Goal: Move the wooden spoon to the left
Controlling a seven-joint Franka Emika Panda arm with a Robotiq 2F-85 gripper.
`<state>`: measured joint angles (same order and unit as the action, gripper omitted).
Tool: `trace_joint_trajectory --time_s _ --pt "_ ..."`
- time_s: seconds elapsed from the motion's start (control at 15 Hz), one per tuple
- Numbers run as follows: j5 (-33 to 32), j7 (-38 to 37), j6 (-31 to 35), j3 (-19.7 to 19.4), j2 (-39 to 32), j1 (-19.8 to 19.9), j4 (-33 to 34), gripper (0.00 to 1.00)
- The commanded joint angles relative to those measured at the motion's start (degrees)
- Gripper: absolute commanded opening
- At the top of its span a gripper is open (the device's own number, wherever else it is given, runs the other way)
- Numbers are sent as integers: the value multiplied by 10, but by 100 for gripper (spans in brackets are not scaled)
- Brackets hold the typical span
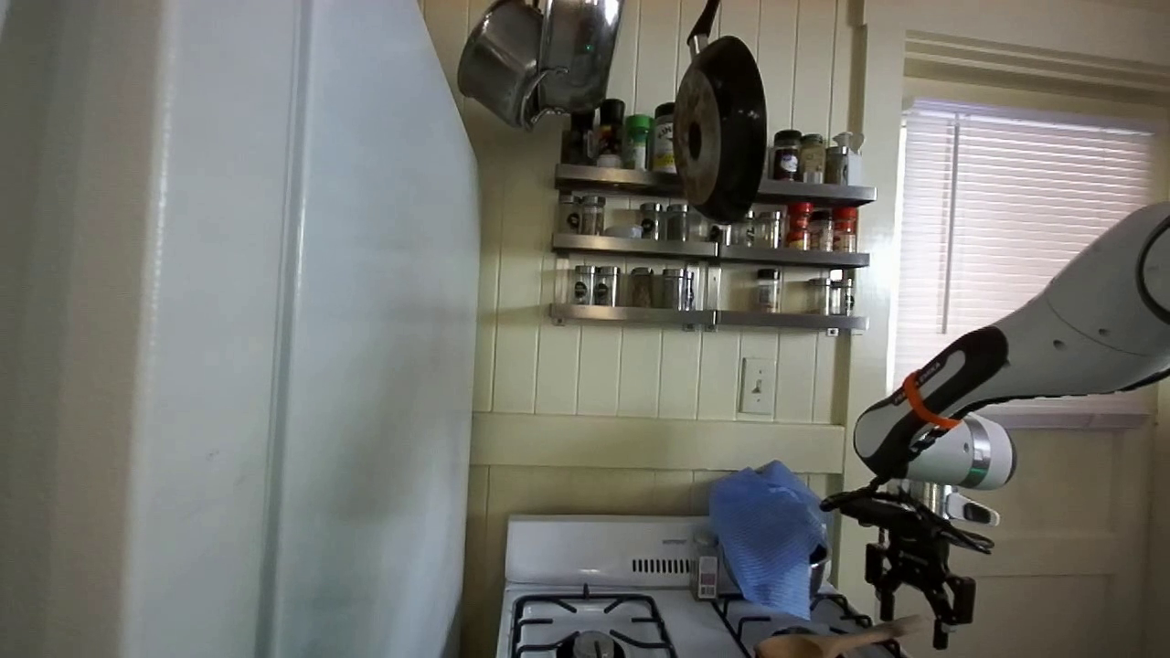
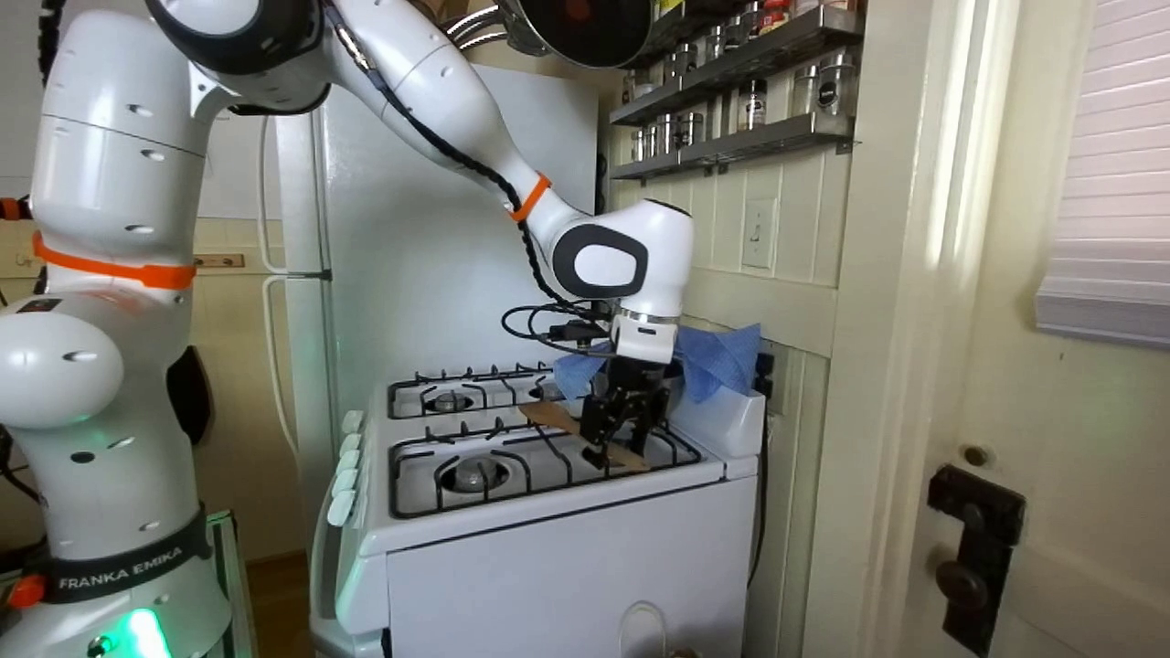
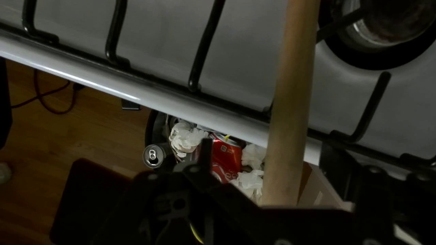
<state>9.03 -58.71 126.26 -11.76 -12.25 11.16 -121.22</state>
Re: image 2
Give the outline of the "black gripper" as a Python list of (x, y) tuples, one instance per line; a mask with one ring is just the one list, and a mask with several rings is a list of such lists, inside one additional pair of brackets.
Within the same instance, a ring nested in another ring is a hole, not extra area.
[(664, 428), (675, 328), (670, 323), (623, 318), (613, 326), (613, 356), (592, 378), (583, 408), (585, 461), (613, 468), (613, 439), (634, 454), (648, 454), (653, 433)]

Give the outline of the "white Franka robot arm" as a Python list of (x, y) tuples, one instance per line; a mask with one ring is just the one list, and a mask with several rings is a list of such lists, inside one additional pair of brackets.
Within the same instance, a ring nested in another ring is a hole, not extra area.
[(168, 396), (190, 344), (206, 151), (223, 112), (300, 117), (333, 92), (489, 188), (567, 294), (611, 299), (623, 382), (650, 387), (673, 359), (691, 220), (662, 201), (567, 204), (413, 0), (77, 0), (31, 189), (43, 290), (0, 313), (0, 426), (46, 532), (4, 601), (0, 658), (206, 658), (232, 633)]

